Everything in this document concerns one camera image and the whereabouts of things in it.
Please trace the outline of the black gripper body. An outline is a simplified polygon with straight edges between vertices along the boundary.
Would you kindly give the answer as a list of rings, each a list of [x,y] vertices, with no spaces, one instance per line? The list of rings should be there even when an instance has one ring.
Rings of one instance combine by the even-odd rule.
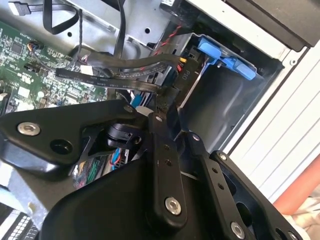
[[[200,184],[181,175],[187,222],[176,232],[148,223],[152,184],[146,160],[129,163],[62,198],[46,216],[43,240],[221,240],[201,203]]]

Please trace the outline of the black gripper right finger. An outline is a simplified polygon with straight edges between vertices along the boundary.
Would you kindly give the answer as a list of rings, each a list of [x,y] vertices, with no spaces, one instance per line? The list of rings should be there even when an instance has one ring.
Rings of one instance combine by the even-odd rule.
[[[207,152],[199,135],[187,128],[176,102],[168,108],[167,120],[178,149],[188,158],[185,170],[199,181],[200,205],[215,240],[302,238],[227,154]]]

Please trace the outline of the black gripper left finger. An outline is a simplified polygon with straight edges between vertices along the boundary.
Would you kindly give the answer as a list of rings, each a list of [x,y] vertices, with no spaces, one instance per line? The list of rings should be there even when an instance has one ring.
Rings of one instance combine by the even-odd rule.
[[[148,223],[182,227],[185,194],[167,120],[158,112],[145,116],[124,100],[12,112],[0,118],[0,158],[30,175],[32,185],[44,182],[40,195],[56,205],[76,191],[67,180],[77,164],[117,148],[129,150],[133,157],[127,164],[147,162],[152,184]]]

